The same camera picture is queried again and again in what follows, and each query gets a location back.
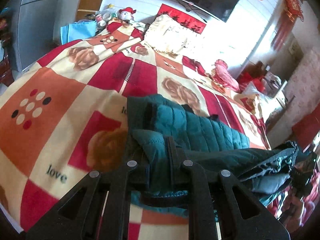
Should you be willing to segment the teal quilted puffer jacket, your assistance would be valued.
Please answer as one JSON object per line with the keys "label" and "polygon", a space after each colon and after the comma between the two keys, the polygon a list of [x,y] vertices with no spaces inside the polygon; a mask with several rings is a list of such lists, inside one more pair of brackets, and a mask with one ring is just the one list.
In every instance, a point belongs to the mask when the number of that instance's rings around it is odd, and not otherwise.
{"label": "teal quilted puffer jacket", "polygon": [[270,204],[290,183],[298,147],[286,142],[273,150],[251,148],[249,138],[223,122],[198,116],[188,105],[179,105],[159,94],[127,99],[129,136],[126,151],[141,153],[150,163],[148,191],[133,192],[131,202],[159,203],[179,200],[186,191],[173,191],[167,138],[185,151],[187,158],[209,171],[228,170],[263,205]]}

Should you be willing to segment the red orange cream checkered blanket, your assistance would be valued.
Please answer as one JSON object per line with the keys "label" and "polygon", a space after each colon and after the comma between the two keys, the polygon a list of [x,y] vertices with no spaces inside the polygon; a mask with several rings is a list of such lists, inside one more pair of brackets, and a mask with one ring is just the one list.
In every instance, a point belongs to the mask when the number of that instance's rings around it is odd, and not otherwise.
{"label": "red orange cream checkered blanket", "polygon": [[185,52],[113,21],[101,34],[59,46],[37,60],[1,96],[1,205],[29,230],[91,169],[120,161],[129,96],[160,94],[200,116],[217,115],[233,146],[269,149],[255,98],[213,78]]}

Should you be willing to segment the cluttered bedside table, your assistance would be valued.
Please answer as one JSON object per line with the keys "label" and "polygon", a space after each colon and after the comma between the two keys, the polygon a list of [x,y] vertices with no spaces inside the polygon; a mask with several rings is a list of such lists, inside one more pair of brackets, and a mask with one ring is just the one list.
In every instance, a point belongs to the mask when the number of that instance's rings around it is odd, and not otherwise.
{"label": "cluttered bedside table", "polygon": [[274,75],[270,71],[270,66],[264,65],[261,61],[256,63],[249,61],[236,80],[242,92],[250,83],[253,83],[259,92],[271,98],[277,98],[284,108],[291,105],[296,98],[295,95],[289,95],[289,82]]}

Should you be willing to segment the pink ruffled pillow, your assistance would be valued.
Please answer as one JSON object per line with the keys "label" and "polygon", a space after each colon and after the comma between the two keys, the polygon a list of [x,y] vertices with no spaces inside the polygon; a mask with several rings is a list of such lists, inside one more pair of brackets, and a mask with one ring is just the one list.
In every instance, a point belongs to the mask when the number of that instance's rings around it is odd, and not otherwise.
{"label": "pink ruffled pillow", "polygon": [[225,61],[218,59],[214,63],[214,69],[212,70],[213,80],[220,84],[222,87],[229,88],[237,93],[240,93],[239,84],[235,78],[228,72],[228,65]]}

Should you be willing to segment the light blue bag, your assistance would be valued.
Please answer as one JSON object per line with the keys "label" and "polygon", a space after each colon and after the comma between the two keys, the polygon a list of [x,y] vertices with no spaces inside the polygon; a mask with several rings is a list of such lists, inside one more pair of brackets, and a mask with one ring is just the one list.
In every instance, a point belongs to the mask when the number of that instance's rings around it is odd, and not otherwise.
{"label": "light blue bag", "polygon": [[84,40],[95,36],[96,21],[74,22],[60,28],[61,44],[67,44],[75,40]]}

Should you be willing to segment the red banner with characters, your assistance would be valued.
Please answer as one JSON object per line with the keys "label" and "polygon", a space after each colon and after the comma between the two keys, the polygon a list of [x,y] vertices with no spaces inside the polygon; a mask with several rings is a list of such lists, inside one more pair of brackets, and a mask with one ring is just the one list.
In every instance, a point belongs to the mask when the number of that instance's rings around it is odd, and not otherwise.
{"label": "red banner with characters", "polygon": [[197,20],[193,16],[186,14],[178,9],[170,7],[166,4],[162,4],[158,13],[157,17],[160,15],[168,15],[174,21],[179,23],[181,26],[192,30],[195,33],[202,34],[206,24]]}

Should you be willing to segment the cream lace pillow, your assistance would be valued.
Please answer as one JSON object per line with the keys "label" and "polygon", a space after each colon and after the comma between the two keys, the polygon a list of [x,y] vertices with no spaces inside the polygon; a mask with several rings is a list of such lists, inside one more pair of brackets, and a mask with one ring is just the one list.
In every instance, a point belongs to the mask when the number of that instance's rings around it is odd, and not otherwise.
{"label": "cream lace pillow", "polygon": [[181,26],[170,16],[156,17],[144,35],[144,41],[154,50],[169,54],[182,55],[192,50],[201,41],[201,35]]}

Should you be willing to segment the white plush toy red hat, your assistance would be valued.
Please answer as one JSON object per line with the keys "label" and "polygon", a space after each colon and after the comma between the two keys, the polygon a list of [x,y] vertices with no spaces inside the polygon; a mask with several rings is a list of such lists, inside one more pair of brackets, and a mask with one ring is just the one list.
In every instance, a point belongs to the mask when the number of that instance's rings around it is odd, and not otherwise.
{"label": "white plush toy red hat", "polygon": [[133,10],[131,7],[126,7],[118,11],[118,18],[121,21],[129,23],[133,20],[133,15],[136,13],[136,10]]}

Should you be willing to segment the grey refrigerator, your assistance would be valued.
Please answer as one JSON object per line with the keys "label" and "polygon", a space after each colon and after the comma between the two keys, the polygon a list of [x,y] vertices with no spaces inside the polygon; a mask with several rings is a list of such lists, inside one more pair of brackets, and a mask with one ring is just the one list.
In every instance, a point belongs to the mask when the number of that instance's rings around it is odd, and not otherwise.
{"label": "grey refrigerator", "polygon": [[54,48],[53,27],[58,0],[10,0],[11,67],[22,72]]}

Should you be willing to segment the red hanging wall decoration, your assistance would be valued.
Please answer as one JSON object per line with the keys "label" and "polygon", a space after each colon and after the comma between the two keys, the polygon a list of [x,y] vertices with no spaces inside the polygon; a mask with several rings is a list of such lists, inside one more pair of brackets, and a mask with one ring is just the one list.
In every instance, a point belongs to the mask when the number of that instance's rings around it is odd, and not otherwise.
{"label": "red hanging wall decoration", "polygon": [[284,0],[284,9],[275,28],[276,35],[271,42],[273,50],[279,51],[282,48],[297,19],[304,22],[299,0]]}

